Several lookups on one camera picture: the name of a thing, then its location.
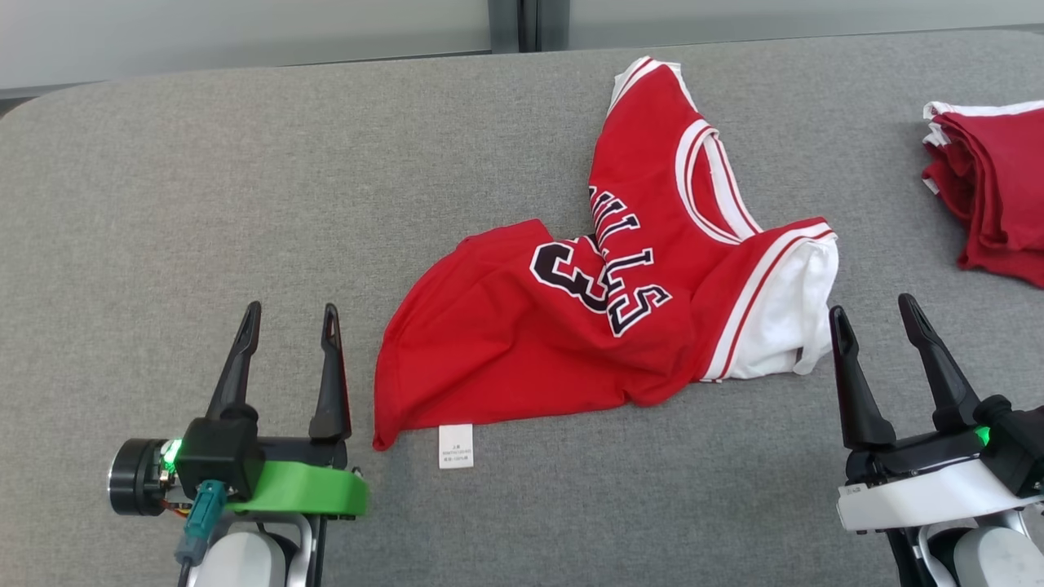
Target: chicago bulls jersey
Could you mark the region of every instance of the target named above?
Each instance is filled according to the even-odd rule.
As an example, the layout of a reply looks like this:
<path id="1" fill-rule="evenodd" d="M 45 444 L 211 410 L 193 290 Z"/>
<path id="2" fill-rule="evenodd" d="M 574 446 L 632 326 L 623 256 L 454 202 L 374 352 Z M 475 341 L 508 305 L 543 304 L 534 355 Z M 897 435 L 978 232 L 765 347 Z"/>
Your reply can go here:
<path id="1" fill-rule="evenodd" d="M 593 233 L 470 237 L 414 285 L 377 362 L 374 447 L 402 429 L 664 401 L 691 381 L 808 373 L 837 268 L 822 218 L 762 230 L 680 67 L 617 76 Z"/>

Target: gray fabric surface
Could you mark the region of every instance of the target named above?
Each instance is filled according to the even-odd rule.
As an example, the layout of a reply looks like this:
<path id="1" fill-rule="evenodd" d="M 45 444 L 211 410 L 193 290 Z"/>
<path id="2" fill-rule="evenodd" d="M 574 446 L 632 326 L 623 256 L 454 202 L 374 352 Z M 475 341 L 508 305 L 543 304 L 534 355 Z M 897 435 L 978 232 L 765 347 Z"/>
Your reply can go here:
<path id="1" fill-rule="evenodd" d="M 932 408 L 901 291 L 981 395 L 1041 403 L 1044 294 L 954 266 L 964 235 L 919 180 L 919 118 L 930 99 L 1040 99 L 1044 39 L 651 52 L 682 62 L 762 226 L 824 215 L 839 234 L 832 300 L 900 435 L 930 429 Z M 331 525 L 326 585 L 896 585 L 885 539 L 834 511 L 846 451 L 825 361 L 479 427 L 470 470 L 437 469 L 434 430 L 370 448 L 400 300 L 469 234 L 530 217 L 589 230 L 613 75 L 641 54 L 188 73 L 56 92 L 0 121 L 2 583 L 174 583 L 179 520 L 118 518 L 105 472 L 124 439 L 180 435 L 206 409 L 257 298 L 250 397 L 268 435 L 307 430 L 323 303 L 340 308 L 350 459 L 373 500 Z"/>

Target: stack of folded jerseys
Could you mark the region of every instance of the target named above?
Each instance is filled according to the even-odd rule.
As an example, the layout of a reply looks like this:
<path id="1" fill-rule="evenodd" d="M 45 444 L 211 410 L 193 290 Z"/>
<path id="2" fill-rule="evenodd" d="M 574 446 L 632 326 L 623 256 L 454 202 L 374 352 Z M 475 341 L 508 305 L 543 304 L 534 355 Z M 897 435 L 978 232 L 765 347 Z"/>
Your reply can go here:
<path id="1" fill-rule="evenodd" d="M 1044 101 L 1005 107 L 924 107 L 932 162 L 928 188 L 968 229 L 962 268 L 1044 287 Z"/>

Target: white tag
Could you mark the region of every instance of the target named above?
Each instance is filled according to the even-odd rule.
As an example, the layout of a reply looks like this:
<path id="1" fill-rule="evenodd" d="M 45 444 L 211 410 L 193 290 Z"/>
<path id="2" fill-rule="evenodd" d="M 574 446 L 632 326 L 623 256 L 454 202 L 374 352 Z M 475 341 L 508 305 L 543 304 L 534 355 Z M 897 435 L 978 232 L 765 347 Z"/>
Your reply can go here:
<path id="1" fill-rule="evenodd" d="M 471 424 L 438 426 L 438 468 L 464 469 L 475 466 Z"/>

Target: green 3d-printed bracket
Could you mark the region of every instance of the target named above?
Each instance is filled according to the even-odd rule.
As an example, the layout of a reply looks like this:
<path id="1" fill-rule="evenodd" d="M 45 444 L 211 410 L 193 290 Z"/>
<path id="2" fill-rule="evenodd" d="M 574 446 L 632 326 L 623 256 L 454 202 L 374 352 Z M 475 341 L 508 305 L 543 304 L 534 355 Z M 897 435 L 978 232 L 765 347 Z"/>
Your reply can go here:
<path id="1" fill-rule="evenodd" d="M 293 461 L 267 461 L 254 498 L 232 502 L 233 512 L 287 512 L 329 516 L 366 513 L 370 489 L 351 471 L 315 467 Z"/>

